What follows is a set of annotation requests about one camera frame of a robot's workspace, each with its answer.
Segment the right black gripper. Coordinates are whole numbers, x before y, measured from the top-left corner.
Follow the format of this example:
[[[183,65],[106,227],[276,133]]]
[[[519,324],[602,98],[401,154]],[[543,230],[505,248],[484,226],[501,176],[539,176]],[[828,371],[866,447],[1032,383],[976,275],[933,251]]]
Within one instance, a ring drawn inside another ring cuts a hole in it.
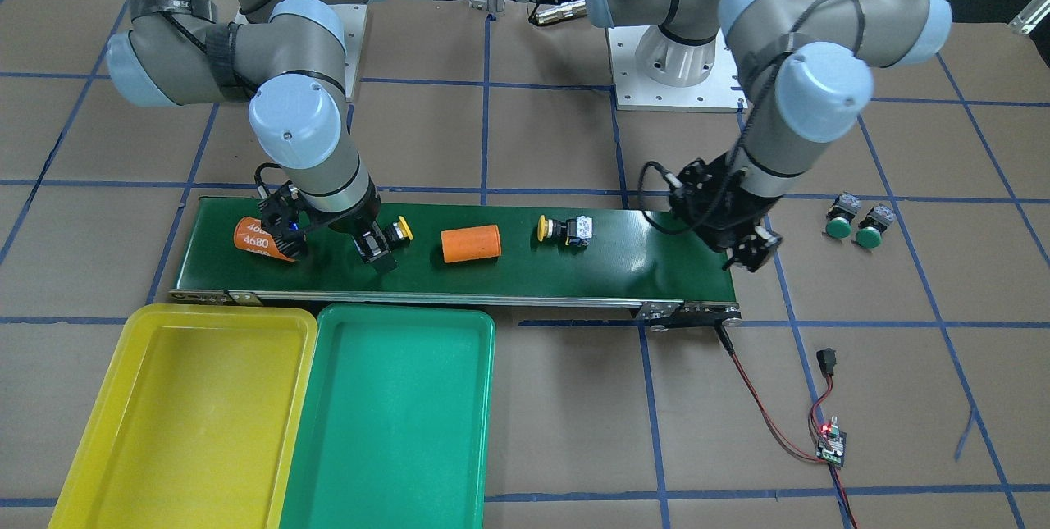
[[[302,185],[286,183],[277,190],[267,188],[262,171],[279,169],[278,164],[256,167],[256,189],[260,196],[260,226],[282,256],[300,260],[308,251],[304,235],[330,227],[353,236],[353,242],[365,264],[377,272],[398,267],[390,242],[379,223],[381,200],[364,164],[358,164],[345,184],[324,194],[309,193]]]

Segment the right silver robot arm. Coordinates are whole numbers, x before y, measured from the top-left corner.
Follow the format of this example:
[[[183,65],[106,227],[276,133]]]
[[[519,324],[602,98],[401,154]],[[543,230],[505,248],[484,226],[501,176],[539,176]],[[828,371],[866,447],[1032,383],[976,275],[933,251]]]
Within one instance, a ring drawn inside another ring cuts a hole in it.
[[[379,193],[349,133],[351,48],[336,10],[374,1],[239,0],[244,22],[224,22],[212,0],[128,0],[131,27],[109,39],[109,75],[139,107],[247,103],[267,153],[254,174],[260,227],[277,252],[300,258],[308,235],[331,229],[388,272],[410,227],[379,223]]]

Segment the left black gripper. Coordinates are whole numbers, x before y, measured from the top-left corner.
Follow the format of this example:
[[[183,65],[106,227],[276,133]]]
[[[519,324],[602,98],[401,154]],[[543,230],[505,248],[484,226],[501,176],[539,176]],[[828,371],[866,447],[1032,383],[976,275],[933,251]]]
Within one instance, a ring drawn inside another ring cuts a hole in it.
[[[711,251],[730,253],[731,267],[757,272],[776,255],[783,237],[764,226],[769,210],[780,197],[761,197],[743,189],[742,173],[730,174],[723,154],[712,163],[702,158],[667,177],[673,215]]]

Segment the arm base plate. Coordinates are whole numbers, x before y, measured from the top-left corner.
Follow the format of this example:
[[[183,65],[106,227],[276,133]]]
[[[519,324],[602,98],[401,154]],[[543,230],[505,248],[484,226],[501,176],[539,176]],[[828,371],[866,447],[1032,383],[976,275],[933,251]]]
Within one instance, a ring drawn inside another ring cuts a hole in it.
[[[657,27],[608,28],[616,104],[628,111],[715,112],[746,110],[735,59],[723,33],[686,46]]]
[[[330,6],[318,0],[285,0],[269,21],[239,25],[234,70],[251,83],[278,75],[308,75],[333,84],[353,102],[368,6]]]

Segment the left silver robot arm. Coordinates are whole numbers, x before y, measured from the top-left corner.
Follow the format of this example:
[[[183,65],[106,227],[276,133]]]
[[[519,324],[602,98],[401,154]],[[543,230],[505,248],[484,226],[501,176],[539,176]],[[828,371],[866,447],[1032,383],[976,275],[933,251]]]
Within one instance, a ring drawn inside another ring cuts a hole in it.
[[[697,234],[730,264],[757,271],[783,238],[765,215],[850,132],[874,94],[874,68],[915,65],[942,49],[948,0],[585,0],[600,28],[648,27],[672,54],[733,55],[751,113],[723,155],[678,173],[647,162],[669,187],[678,234]]]

